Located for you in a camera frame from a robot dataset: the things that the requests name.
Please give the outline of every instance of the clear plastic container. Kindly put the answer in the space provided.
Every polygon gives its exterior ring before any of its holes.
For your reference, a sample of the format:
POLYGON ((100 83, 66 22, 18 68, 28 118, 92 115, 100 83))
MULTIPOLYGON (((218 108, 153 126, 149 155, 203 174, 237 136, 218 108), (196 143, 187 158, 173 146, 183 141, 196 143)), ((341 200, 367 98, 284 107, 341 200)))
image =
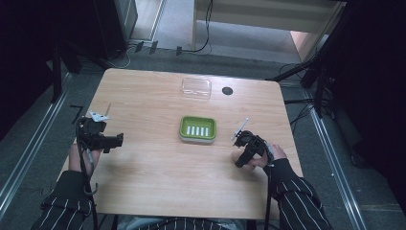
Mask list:
POLYGON ((188 98, 208 100, 212 95, 212 83, 209 80, 184 78, 182 92, 188 98))

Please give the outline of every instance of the wooden table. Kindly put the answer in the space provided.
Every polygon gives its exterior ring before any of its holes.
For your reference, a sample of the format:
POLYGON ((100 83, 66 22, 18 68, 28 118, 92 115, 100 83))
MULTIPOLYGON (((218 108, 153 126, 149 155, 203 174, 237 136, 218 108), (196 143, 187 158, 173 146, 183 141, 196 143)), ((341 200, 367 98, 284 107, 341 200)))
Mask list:
MULTIPOLYGON (((100 213, 264 219, 265 173, 260 168, 239 169, 231 158, 237 149, 231 137, 245 117, 250 119, 245 129, 280 144, 294 171, 302 175, 275 82, 109 69, 89 109, 103 113, 109 104, 104 135, 123 132, 124 143, 101 156, 92 178, 92 183, 99 183, 95 200, 100 213), (184 78, 209 80, 210 99, 185 97, 184 78), (223 94, 225 86, 234 93, 223 94), (186 115, 216 120, 212 144, 189 144, 179 138, 186 115)), ((279 218, 275 200, 271 218, 279 218)))

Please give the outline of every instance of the gray floor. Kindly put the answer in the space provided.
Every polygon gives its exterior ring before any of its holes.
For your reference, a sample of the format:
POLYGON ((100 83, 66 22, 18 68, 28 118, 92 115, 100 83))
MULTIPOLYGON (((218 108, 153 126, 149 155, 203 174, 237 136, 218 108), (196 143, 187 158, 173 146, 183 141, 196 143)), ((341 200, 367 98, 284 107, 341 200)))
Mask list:
MULTIPOLYGON (((167 0, 166 4, 168 5, 170 1, 173 2, 173 0, 167 0)), ((186 44, 185 47, 187 47, 188 41, 172 39, 173 36, 179 35, 179 31, 170 31, 166 34, 161 30, 160 34, 157 32, 155 38, 159 38, 157 40, 163 46, 162 48, 172 48, 169 50, 158 49, 153 55, 149 54, 148 47, 135 54, 134 50, 131 50, 132 52, 128 52, 131 60, 129 63, 126 56, 119 57, 113 62, 118 66, 128 64, 126 67, 128 69, 209 74, 261 80, 277 76, 285 63, 297 63, 299 60, 297 54, 292 52, 293 47, 287 32, 274 32, 274 35, 280 33, 279 38, 275 39, 285 42, 283 46, 276 46, 272 43, 250 42, 253 39, 249 39, 250 41, 236 40, 235 34, 223 33, 226 30, 223 26, 213 24, 212 51, 209 55, 184 53, 177 56, 174 47, 182 44, 186 44), (261 52, 260 47, 265 46, 268 47, 268 52, 272 55, 261 52), (244 50, 243 58, 234 57, 233 53, 238 54, 236 52, 238 49, 244 50), (247 50, 250 50, 254 55, 245 56, 248 54, 245 52, 247 50)), ((200 42, 204 40, 202 37, 199 36, 198 38, 200 42)), ((84 68, 79 75, 71 74, 69 76, 70 81, 67 81, 68 85, 64 86, 65 99, 60 105, 60 110, 46 136, 38 146, 33 162, 8 206, 7 212, 1 218, 0 229, 28 229, 39 216, 40 202, 55 186, 55 181, 66 158, 66 152, 75 139, 74 126, 71 123, 78 111, 70 105, 82 105, 84 106, 83 111, 86 111, 102 79, 102 70, 98 66, 85 59, 81 61, 84 68)), ((283 71, 290 67, 293 65, 284 67, 283 71)), ((292 76, 281 83, 285 100, 305 97, 304 90, 299 86, 299 80, 299 77, 292 76)), ((21 160, 25 147, 29 145, 31 137, 50 107, 51 98, 52 88, 36 101, 0 143, 0 159, 2 159, 0 161, 0 184, 2 187, 12 173, 14 166, 21 160)), ((302 103, 288 104, 286 111, 289 120, 295 119, 304 106, 302 103)), ((348 147, 345 145, 337 125, 328 116, 323 118, 323 122, 327 126, 330 140, 347 176, 366 226, 369 229, 406 229, 406 218, 400 211, 385 179, 373 169, 355 168, 350 162, 348 147)), ((347 207, 337 187, 336 177, 332 174, 327 154, 310 115, 297 123, 294 138, 304 177, 318 191, 325 205, 328 219, 335 229, 353 228, 347 207)), ((102 229, 108 229, 110 223, 111 216, 108 217, 102 229)), ((87 220, 85 229, 90 229, 90 226, 91 219, 87 220)))
POLYGON ((138 20, 131 35, 132 39, 153 39, 164 3, 165 0, 135 0, 138 20))
MULTIPOLYGON (((165 0, 156 32, 151 41, 157 47, 197 50, 207 39, 206 22, 197 21, 193 47, 193 1, 165 0)), ((200 55, 299 63, 300 58, 289 31, 210 22, 210 39, 200 55)))

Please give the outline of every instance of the black cable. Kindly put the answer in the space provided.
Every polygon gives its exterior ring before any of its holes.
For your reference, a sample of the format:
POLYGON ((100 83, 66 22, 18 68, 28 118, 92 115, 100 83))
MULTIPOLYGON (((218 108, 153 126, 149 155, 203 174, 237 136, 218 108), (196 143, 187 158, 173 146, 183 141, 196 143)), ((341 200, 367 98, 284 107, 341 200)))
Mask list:
MULTIPOLYGON (((329 99, 322 99, 325 103, 329 104, 329 99)), ((313 103, 314 99, 299 99, 299 100, 285 100, 284 104, 300 104, 300 103, 313 103)))
POLYGON ((204 48, 206 48, 207 44, 209 43, 209 24, 210 24, 210 19, 212 18, 212 11, 213 11, 213 0, 210 1, 209 3, 209 7, 206 10, 206 32, 207 32, 207 39, 206 39, 206 43, 203 45, 203 47, 201 47, 198 50, 183 50, 182 52, 185 53, 197 53, 202 51, 204 48))
POLYGON ((72 121, 72 125, 73 125, 73 124, 78 120, 79 115, 80 115, 81 111, 83 110, 83 106, 71 104, 70 107, 75 107, 75 108, 78 108, 78 109, 79 109, 77 115, 75 116, 75 119, 72 121))
MULTIPOLYGON (((289 66, 289 65, 292 65, 292 64, 295 65, 293 68, 296 68, 296 67, 298 67, 298 66, 301 66, 300 64, 296 64, 296 63, 285 64, 285 65, 281 66, 281 68, 280 68, 280 70, 279 70, 279 74, 280 74, 280 75, 282 74, 282 73, 281 73, 281 70, 282 70, 284 67, 289 66)), ((302 76, 300 76, 299 73, 296 73, 295 75, 296 75, 300 80, 302 79, 302 76)))
POLYGON ((93 195, 91 194, 92 187, 90 186, 90 176, 87 174, 86 166, 84 164, 84 159, 83 159, 83 152, 87 149, 87 147, 86 147, 86 144, 80 140, 80 136, 79 136, 79 126, 80 126, 80 121, 82 121, 82 120, 83 120, 83 118, 78 120, 77 127, 76 127, 76 136, 77 136, 79 158, 80 158, 80 169, 81 169, 81 174, 84 179, 84 190, 87 193, 87 196, 92 204, 93 229, 98 230, 99 221, 98 221, 98 213, 96 211, 96 203, 95 203, 95 199, 93 198, 93 195))
POLYGON ((310 58, 310 60, 308 60, 308 61, 306 61, 306 62, 303 62, 303 63, 300 63, 300 64, 297 64, 294 68, 289 69, 288 71, 284 72, 283 74, 281 74, 281 72, 280 72, 280 74, 279 74, 278 76, 273 77, 273 78, 264 79, 264 80, 265 80, 265 81, 276 81, 276 82, 279 82, 279 81, 283 81, 283 80, 289 78, 290 76, 292 76, 292 75, 294 75, 294 74, 297 75, 299 72, 302 72, 303 70, 306 70, 306 72, 307 72, 307 70, 315 70, 315 69, 307 69, 307 68, 310 67, 310 66, 312 66, 312 65, 314 64, 314 59, 315 59, 317 56, 319 56, 319 54, 320 54, 320 51, 317 51, 317 52, 310 58))
POLYGON ((268 175, 268 195, 266 196, 266 212, 265 223, 263 224, 263 230, 268 230, 269 227, 269 215, 271 213, 271 173, 268 175))
POLYGON ((132 49, 134 49, 134 48, 137 48, 137 46, 128 46, 127 49, 125 50, 125 56, 127 57, 127 64, 124 65, 124 66, 118 66, 118 65, 114 64, 113 62, 111 62, 112 60, 114 60, 114 58, 113 58, 113 59, 110 59, 110 60, 105 60, 105 62, 109 63, 109 64, 112 65, 114 68, 117 68, 117 69, 125 69, 125 68, 128 67, 128 65, 131 63, 131 57, 129 56, 128 53, 129 53, 130 50, 132 50, 132 49))
POLYGON ((102 225, 104 224, 106 218, 107 218, 107 214, 105 214, 105 215, 102 217, 101 222, 99 223, 99 229, 102 228, 102 225))
POLYGON ((307 116, 308 112, 310 112, 311 109, 313 109, 314 106, 309 107, 309 103, 307 105, 304 106, 304 108, 301 110, 301 112, 299 113, 298 117, 290 122, 290 125, 293 125, 292 128, 292 134, 295 133, 296 130, 296 124, 298 123, 298 121, 300 119, 302 119, 303 117, 307 116))

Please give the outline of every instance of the wire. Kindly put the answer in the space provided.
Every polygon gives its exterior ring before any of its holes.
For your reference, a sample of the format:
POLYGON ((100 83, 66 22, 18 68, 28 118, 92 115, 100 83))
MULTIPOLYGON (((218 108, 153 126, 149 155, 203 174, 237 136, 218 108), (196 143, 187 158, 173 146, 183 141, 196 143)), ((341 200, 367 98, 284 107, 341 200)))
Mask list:
MULTIPOLYGON (((210 51, 209 53, 212 52, 212 45, 209 42, 209 47, 210 47, 210 51)), ((158 51, 163 51, 163 52, 169 52, 169 53, 176 53, 176 50, 173 49, 166 49, 166 48, 155 48, 155 52, 158 53, 158 51)), ((198 56, 206 56, 207 54, 201 54, 201 53, 197 53, 197 52, 193 52, 193 51, 188 51, 188 50, 182 50, 182 52, 187 53, 187 54, 191 54, 191 55, 198 55, 198 56)))
POLYGON ((112 63, 112 62, 109 61, 109 60, 107 60, 106 62, 108 62, 109 64, 111 64, 114 68, 117 68, 117 69, 125 69, 125 68, 128 67, 128 65, 131 63, 131 58, 129 57, 128 52, 129 52, 130 50, 136 48, 136 47, 137 47, 137 46, 130 46, 130 47, 128 47, 128 49, 126 50, 125 55, 126 55, 126 57, 127 57, 127 59, 128 59, 128 62, 127 62, 127 64, 126 64, 125 66, 117 66, 117 65, 115 65, 114 63, 112 63))
POLYGON ((308 103, 299 113, 298 117, 296 119, 294 119, 293 121, 290 122, 290 125, 293 125, 292 128, 292 134, 295 134, 295 130, 296 130, 296 124, 298 123, 298 121, 300 119, 302 119, 303 117, 307 116, 307 114, 310 112, 311 109, 314 108, 314 105, 310 106, 310 104, 308 103))
POLYGON ((268 195, 266 196, 266 210, 265 210, 265 223, 263 224, 263 230, 268 230, 269 227, 269 215, 271 213, 271 174, 268 174, 268 195))
MULTIPOLYGON (((284 104, 300 104, 300 103, 314 103, 315 99, 299 99, 299 100, 285 100, 283 101, 284 104)), ((325 103, 325 106, 329 105, 330 100, 329 99, 322 99, 322 101, 325 103)))
POLYGON ((206 42, 204 45, 198 49, 198 50, 183 50, 182 52, 185 53, 197 53, 202 51, 204 48, 206 48, 207 44, 209 43, 209 38, 210 38, 210 33, 209 33, 209 25, 210 25, 210 19, 212 18, 212 11, 213 11, 213 0, 210 1, 209 7, 206 10, 206 32, 207 32, 207 38, 206 42))
MULTIPOLYGON (((282 74, 282 73, 281 73, 281 70, 282 70, 284 67, 286 67, 286 66, 288 66, 288 65, 292 65, 292 64, 295 65, 294 68, 300 66, 300 64, 297 64, 297 63, 285 64, 285 65, 281 66, 281 68, 280 68, 280 70, 279 70, 279 74, 280 74, 280 75, 282 74)), ((300 76, 298 73, 296 73, 295 75, 296 75, 300 80, 302 79, 302 76, 300 76)))
POLYGON ((93 195, 91 194, 92 192, 92 188, 90 186, 90 176, 87 175, 87 170, 86 170, 86 165, 84 164, 84 159, 83 159, 83 152, 84 150, 87 149, 87 146, 84 142, 82 142, 80 140, 80 135, 79 135, 79 126, 81 124, 81 121, 83 121, 83 118, 79 119, 77 122, 77 126, 76 126, 76 136, 77 136, 77 143, 78 143, 78 151, 79 151, 79 158, 80 158, 80 169, 81 169, 81 174, 83 175, 83 179, 84 179, 84 190, 85 192, 89 192, 87 195, 89 197, 89 200, 92 204, 92 216, 93 216, 93 229, 94 230, 98 230, 98 225, 99 225, 99 221, 98 221, 98 213, 96 211, 96 203, 95 203, 95 199, 93 198, 93 195))
POLYGON ((101 219, 101 222, 99 223, 99 229, 102 228, 102 225, 104 224, 105 219, 107 218, 107 214, 104 214, 104 216, 101 219))

